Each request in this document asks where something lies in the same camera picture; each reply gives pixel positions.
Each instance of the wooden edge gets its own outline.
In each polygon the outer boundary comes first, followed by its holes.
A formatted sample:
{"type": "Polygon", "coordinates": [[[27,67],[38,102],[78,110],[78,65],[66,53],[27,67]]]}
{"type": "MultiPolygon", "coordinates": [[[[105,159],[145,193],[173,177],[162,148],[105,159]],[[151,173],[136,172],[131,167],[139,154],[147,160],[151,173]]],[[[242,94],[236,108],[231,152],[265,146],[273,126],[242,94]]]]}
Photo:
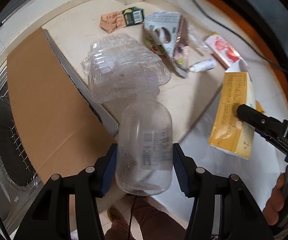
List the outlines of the wooden edge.
{"type": "MultiPolygon", "coordinates": [[[[227,5],[222,0],[207,0],[213,5],[215,5],[218,9],[223,11],[228,17],[230,17],[257,45],[257,47],[262,52],[263,56],[270,59],[273,62],[277,62],[274,54],[271,52],[267,44],[264,42],[262,37],[256,32],[256,30],[243,18],[241,17],[234,9],[232,9],[229,5],[227,5]]],[[[288,82],[285,74],[271,65],[272,70],[274,71],[276,78],[279,81],[280,87],[285,95],[285,98],[288,103],[288,82]]]]}

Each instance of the clear plastic container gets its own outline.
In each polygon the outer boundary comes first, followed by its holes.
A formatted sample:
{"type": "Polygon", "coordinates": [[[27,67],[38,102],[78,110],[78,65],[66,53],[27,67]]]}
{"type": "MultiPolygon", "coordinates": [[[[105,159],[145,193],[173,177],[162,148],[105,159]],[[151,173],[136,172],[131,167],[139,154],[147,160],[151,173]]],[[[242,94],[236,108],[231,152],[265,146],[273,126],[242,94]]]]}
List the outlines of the clear plastic container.
{"type": "Polygon", "coordinates": [[[188,26],[188,37],[190,39],[190,46],[192,48],[202,49],[209,55],[214,53],[212,49],[209,48],[207,44],[199,37],[193,25],[188,26]]]}
{"type": "Polygon", "coordinates": [[[126,34],[93,43],[82,66],[91,100],[97,103],[126,98],[171,79],[161,58],[126,34]]]}
{"type": "Polygon", "coordinates": [[[172,117],[154,94],[140,94],[121,117],[117,185],[130,194],[157,195],[170,187],[172,169],[172,117]]]}

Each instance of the barcode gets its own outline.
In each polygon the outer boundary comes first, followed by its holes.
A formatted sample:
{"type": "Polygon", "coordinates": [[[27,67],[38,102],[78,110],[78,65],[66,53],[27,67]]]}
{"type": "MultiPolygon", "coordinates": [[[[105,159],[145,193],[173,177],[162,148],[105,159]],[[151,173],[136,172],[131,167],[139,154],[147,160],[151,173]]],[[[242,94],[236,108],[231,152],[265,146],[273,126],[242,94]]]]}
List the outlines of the barcode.
{"type": "Polygon", "coordinates": [[[134,23],[141,23],[143,21],[142,11],[133,12],[134,23]]]}

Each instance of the white tube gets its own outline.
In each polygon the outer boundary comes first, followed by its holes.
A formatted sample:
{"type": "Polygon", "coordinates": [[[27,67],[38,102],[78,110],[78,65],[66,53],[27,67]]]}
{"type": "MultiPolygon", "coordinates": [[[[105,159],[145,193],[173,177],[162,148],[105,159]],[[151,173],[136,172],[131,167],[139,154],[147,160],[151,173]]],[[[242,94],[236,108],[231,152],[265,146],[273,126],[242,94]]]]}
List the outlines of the white tube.
{"type": "Polygon", "coordinates": [[[198,62],[194,65],[192,65],[189,68],[190,72],[204,72],[207,70],[211,70],[213,68],[215,68],[215,64],[216,61],[212,58],[212,59],[208,59],[208,60],[203,60],[201,62],[198,62]]]}

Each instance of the blue gripper pad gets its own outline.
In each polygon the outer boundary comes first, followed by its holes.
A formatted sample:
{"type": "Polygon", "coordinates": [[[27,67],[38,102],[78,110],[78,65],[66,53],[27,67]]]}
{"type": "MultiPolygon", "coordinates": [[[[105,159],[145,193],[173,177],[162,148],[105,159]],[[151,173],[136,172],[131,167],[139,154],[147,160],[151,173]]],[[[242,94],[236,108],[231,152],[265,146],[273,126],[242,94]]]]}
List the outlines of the blue gripper pad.
{"type": "Polygon", "coordinates": [[[186,158],[182,149],[180,148],[178,143],[173,144],[173,166],[175,169],[176,177],[179,183],[179,187],[181,191],[185,194],[186,197],[190,196],[190,187],[189,187],[189,176],[187,170],[185,169],[185,165],[183,163],[183,159],[186,158]]]}
{"type": "Polygon", "coordinates": [[[110,160],[108,161],[108,164],[101,178],[102,188],[100,191],[103,196],[109,191],[109,188],[111,187],[112,179],[116,168],[116,154],[117,154],[117,144],[112,144],[106,155],[106,157],[110,157],[110,160]]]}

